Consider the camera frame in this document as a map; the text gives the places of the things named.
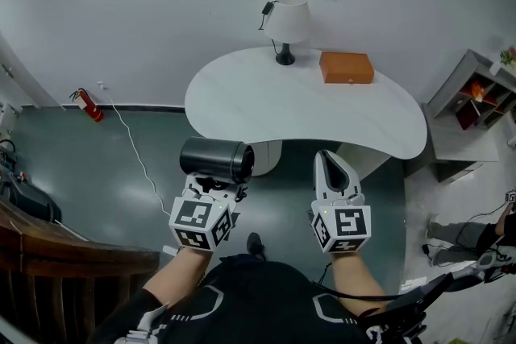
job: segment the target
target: forearm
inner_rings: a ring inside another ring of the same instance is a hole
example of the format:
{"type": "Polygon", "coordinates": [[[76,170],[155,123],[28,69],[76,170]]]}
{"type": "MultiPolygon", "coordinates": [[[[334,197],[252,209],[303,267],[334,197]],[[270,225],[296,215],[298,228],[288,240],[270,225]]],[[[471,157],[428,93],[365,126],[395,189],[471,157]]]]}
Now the forearm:
{"type": "Polygon", "coordinates": [[[183,248],[177,256],[145,285],[161,304],[175,305],[198,286],[210,263],[212,253],[183,248]]]}
{"type": "MultiPolygon", "coordinates": [[[[358,254],[332,254],[331,262],[335,287],[338,292],[353,296],[384,296],[358,254]]],[[[387,302],[371,302],[339,298],[340,303],[356,316],[370,309],[383,309],[387,302]]]]}
{"type": "Polygon", "coordinates": [[[503,212],[503,214],[500,216],[500,219],[498,219],[497,225],[494,229],[494,232],[499,237],[505,235],[505,224],[506,224],[506,217],[510,214],[514,207],[514,203],[511,202],[507,205],[506,210],[503,212]]]}

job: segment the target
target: gray floor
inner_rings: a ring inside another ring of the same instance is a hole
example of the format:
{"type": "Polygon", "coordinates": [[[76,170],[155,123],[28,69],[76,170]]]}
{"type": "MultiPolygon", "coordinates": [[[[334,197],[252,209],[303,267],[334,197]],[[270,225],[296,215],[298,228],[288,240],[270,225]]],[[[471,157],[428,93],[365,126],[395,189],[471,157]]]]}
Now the gray floor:
{"type": "MultiPolygon", "coordinates": [[[[105,115],[96,124],[78,110],[25,109],[13,136],[20,169],[61,207],[64,222],[88,238],[158,251],[173,245],[168,217],[144,179],[127,130],[113,111],[105,115]]],[[[185,182],[178,164],[181,146],[195,131],[183,114],[123,112],[123,117],[170,209],[185,182]]],[[[249,232],[256,231],[270,259],[319,278],[329,259],[319,250],[306,217],[314,199],[312,163],[316,151],[336,147],[321,141],[285,142],[278,166],[251,181],[248,197],[237,208],[237,227],[216,255],[244,252],[249,232]]],[[[397,292],[406,240],[401,162],[388,161],[362,185],[372,206],[373,232],[363,256],[387,292],[397,292]]],[[[332,284],[330,276],[327,282],[332,284]]]]}

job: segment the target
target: white table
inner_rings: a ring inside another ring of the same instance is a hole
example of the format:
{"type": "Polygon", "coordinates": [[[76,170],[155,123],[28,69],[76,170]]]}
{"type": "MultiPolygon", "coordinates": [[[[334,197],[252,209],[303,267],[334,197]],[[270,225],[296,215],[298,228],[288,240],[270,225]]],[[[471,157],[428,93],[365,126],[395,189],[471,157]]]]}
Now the white table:
{"type": "Polygon", "coordinates": [[[192,127],[212,139],[269,142],[269,154],[276,141],[278,160],[284,139],[333,140],[403,160],[425,147],[425,118],[400,85],[378,71],[370,85],[325,84],[321,51],[294,55],[290,66],[277,64],[272,48],[245,49],[210,62],[186,92],[192,127]]]}

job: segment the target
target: red fire extinguisher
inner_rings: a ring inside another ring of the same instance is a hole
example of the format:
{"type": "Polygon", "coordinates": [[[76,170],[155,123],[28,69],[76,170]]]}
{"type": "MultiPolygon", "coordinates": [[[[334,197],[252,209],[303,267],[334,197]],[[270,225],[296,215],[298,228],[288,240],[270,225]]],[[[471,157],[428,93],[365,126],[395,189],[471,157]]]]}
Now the red fire extinguisher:
{"type": "Polygon", "coordinates": [[[89,94],[83,89],[79,88],[70,95],[72,101],[79,105],[79,108],[85,110],[86,113],[95,121],[100,122],[104,118],[102,111],[97,108],[97,105],[91,100],[89,94]]]}

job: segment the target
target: orange box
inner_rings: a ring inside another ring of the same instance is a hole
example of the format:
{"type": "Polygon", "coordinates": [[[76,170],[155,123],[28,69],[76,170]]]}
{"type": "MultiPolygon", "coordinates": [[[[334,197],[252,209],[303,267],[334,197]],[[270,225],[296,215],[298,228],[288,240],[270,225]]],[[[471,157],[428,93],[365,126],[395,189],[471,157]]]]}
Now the orange box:
{"type": "Polygon", "coordinates": [[[371,83],[374,78],[365,53],[323,52],[319,64],[324,83],[371,83]]]}

